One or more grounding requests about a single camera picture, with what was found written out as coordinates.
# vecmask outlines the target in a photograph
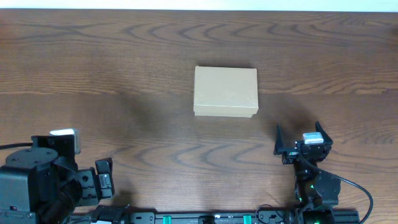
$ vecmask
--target wood grain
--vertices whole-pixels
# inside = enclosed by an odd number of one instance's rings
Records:
[[[0,10],[0,143],[78,128],[81,168],[114,159],[104,204],[254,210],[294,202],[276,124],[294,141],[319,120],[320,167],[372,193],[367,223],[396,223],[397,44],[398,14]],[[196,65],[257,68],[258,114],[194,117]],[[368,200],[342,184],[340,207]]]

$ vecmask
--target white wall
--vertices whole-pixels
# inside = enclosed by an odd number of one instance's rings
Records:
[[[398,12],[398,0],[0,0],[0,8]]]

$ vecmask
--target green connector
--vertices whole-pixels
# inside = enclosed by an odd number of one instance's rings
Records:
[[[163,217],[163,224],[172,224],[172,217]]]
[[[243,216],[243,224],[251,224],[251,215]]]

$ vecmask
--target cardboard box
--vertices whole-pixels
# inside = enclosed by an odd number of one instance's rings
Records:
[[[259,109],[257,69],[195,68],[195,116],[251,118]]]

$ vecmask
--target wooden table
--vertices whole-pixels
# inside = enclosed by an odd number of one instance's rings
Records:
[[[1,10],[0,142],[78,128],[80,168],[113,158],[104,204],[254,210],[295,202],[276,124],[293,141],[319,120],[335,142],[319,166],[372,193],[367,223],[395,223],[397,44],[398,14]],[[257,68],[258,114],[194,117],[196,65]]]

